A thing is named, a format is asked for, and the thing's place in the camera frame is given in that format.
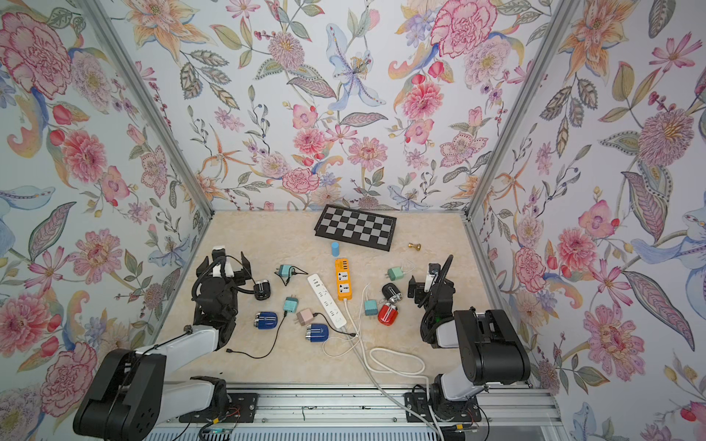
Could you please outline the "green usb charger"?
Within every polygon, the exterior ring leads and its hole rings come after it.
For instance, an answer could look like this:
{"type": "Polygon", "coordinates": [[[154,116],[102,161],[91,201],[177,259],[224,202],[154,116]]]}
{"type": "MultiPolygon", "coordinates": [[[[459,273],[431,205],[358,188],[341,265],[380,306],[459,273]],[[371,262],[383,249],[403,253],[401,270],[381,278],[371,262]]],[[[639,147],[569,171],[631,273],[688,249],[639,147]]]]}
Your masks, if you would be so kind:
{"type": "Polygon", "coordinates": [[[394,268],[389,268],[386,274],[391,281],[397,281],[404,277],[404,270],[400,266],[395,266],[394,268]]]}

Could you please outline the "teal usb charger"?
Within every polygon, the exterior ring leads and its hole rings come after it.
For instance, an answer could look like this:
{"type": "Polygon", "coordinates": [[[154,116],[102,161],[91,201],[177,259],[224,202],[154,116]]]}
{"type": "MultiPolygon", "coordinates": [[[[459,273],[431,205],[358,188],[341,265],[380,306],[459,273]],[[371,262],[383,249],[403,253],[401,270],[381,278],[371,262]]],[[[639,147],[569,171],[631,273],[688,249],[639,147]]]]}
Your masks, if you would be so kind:
{"type": "Polygon", "coordinates": [[[276,275],[285,283],[288,283],[288,280],[292,276],[292,270],[293,267],[290,265],[280,265],[276,269],[276,275]]]}
{"type": "Polygon", "coordinates": [[[287,313],[294,313],[297,311],[299,301],[294,297],[287,297],[283,303],[283,310],[287,313]]]}

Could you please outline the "orange power strip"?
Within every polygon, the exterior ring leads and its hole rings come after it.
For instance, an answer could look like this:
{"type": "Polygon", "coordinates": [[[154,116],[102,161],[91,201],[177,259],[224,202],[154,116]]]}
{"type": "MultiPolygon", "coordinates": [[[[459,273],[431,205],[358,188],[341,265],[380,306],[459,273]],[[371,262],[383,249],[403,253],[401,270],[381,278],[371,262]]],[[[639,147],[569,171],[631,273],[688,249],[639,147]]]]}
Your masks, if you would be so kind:
{"type": "Polygon", "coordinates": [[[339,258],[335,261],[336,268],[336,292],[338,293],[339,301],[352,299],[352,285],[350,278],[349,261],[345,258],[339,258]]]}

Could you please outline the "pink usb charger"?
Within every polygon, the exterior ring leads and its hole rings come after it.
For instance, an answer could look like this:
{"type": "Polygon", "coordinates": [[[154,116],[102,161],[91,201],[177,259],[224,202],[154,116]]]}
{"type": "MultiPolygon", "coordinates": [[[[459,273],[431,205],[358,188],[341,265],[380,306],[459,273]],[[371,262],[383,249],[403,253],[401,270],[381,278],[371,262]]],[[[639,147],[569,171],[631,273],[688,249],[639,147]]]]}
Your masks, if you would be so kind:
{"type": "Polygon", "coordinates": [[[314,321],[314,313],[311,309],[303,309],[297,312],[297,321],[301,326],[307,326],[314,321]]]}

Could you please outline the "white power strip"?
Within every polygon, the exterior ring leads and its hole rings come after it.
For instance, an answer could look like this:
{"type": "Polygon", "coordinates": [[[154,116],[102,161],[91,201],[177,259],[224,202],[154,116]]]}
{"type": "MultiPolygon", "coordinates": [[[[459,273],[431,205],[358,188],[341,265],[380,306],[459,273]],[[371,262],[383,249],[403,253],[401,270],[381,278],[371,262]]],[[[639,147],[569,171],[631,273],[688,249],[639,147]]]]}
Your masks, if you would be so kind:
{"type": "Polygon", "coordinates": [[[343,331],[347,326],[347,320],[336,304],[336,301],[325,287],[321,277],[317,274],[312,274],[307,277],[307,281],[314,291],[316,298],[320,301],[322,307],[324,308],[325,315],[329,319],[331,325],[333,325],[336,330],[343,331]]]}

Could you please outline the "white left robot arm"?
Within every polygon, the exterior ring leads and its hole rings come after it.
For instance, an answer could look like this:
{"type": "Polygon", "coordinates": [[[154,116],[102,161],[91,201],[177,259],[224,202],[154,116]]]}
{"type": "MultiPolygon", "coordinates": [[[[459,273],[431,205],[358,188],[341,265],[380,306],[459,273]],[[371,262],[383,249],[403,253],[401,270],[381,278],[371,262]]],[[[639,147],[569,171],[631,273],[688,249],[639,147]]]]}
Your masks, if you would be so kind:
{"type": "Polygon", "coordinates": [[[73,420],[77,435],[101,440],[143,440],[170,419],[196,413],[215,421],[233,411],[225,380],[196,376],[167,385],[165,379],[187,364],[225,347],[236,327],[237,293],[250,280],[251,264],[214,251],[197,271],[191,290],[192,325],[179,336],[136,350],[115,349],[99,366],[73,420]]]}

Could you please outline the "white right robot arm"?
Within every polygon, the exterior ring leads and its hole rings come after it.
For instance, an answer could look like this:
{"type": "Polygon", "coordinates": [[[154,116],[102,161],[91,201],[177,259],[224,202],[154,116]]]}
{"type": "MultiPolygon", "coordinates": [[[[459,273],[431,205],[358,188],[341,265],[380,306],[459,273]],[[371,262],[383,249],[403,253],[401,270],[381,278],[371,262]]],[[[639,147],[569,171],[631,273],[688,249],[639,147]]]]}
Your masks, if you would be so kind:
{"type": "Polygon", "coordinates": [[[452,259],[430,264],[423,282],[410,279],[408,297],[424,311],[423,342],[437,349],[457,349],[461,364],[439,374],[429,387],[419,385],[404,395],[408,422],[437,418],[452,423],[480,423],[478,395],[489,385],[524,382],[531,374],[528,353],[503,310],[454,310],[454,283],[448,279],[452,259]]]}

